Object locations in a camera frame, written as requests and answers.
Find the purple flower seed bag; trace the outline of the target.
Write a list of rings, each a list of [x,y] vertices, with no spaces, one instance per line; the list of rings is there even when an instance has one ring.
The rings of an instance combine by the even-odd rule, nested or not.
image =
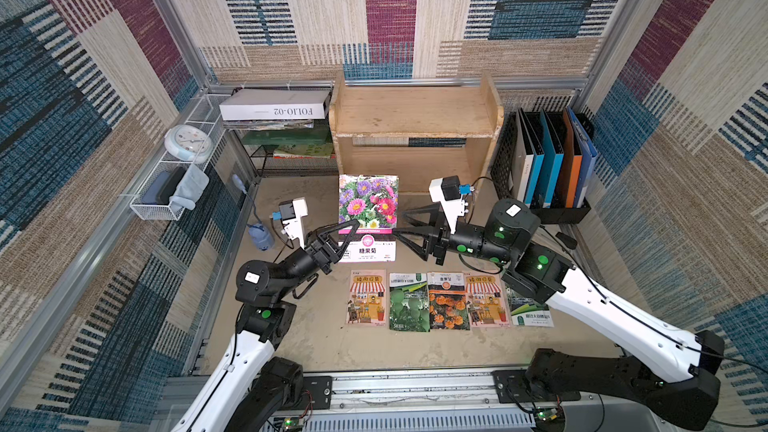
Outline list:
[[[342,258],[347,263],[382,263],[396,260],[399,177],[396,175],[339,176],[339,223],[355,221],[358,229],[341,231],[350,237]]]

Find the green melon seed bag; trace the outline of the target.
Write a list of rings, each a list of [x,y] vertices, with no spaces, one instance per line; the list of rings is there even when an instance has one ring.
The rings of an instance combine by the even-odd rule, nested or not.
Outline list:
[[[554,321],[549,307],[525,298],[511,288],[506,288],[506,300],[509,309],[510,323],[521,327],[552,328]]]
[[[389,297],[390,330],[430,331],[430,302],[425,273],[390,273]]]

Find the orange marigold seed bag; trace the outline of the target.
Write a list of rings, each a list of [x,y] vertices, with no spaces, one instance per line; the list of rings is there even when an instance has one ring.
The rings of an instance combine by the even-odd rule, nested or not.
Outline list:
[[[430,272],[427,287],[430,329],[468,331],[471,321],[465,275],[460,272]]]

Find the pink flower shop seed bag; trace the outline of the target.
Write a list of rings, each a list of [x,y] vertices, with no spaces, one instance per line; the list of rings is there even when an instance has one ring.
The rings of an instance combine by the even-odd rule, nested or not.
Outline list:
[[[510,327],[508,306],[498,275],[465,275],[467,308],[472,328]]]

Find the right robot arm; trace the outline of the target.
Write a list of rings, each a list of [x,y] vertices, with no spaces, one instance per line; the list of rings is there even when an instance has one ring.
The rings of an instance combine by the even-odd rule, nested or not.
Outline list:
[[[722,337],[654,317],[599,285],[574,261],[534,242],[540,218],[520,201],[497,201],[483,226],[451,218],[438,203],[404,215],[408,226],[393,233],[422,260],[442,264],[454,252],[491,262],[517,294],[578,319],[627,353],[580,357],[540,348],[526,371],[533,392],[623,398],[679,428],[706,427],[719,403]]]

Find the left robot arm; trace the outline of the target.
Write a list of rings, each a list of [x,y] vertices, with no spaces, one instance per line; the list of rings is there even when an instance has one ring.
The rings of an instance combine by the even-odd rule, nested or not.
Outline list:
[[[259,431],[280,408],[302,399],[303,367],[275,355],[296,312],[285,297],[302,298],[297,287],[309,290],[321,272],[330,273],[358,228],[356,220],[320,227],[283,260],[251,260],[239,268],[242,307],[234,334],[175,431]]]

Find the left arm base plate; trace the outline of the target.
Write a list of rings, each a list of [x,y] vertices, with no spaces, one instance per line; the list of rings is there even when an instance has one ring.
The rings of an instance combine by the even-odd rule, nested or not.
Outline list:
[[[281,377],[259,378],[252,383],[248,398],[258,410],[272,406],[271,411],[330,408],[333,378],[330,375],[302,376],[300,379]]]

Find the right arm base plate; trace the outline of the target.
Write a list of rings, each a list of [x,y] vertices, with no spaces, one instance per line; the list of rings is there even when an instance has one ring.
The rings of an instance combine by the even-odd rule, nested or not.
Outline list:
[[[503,404],[577,402],[579,392],[552,393],[531,386],[522,369],[499,369],[491,372],[498,401]]]

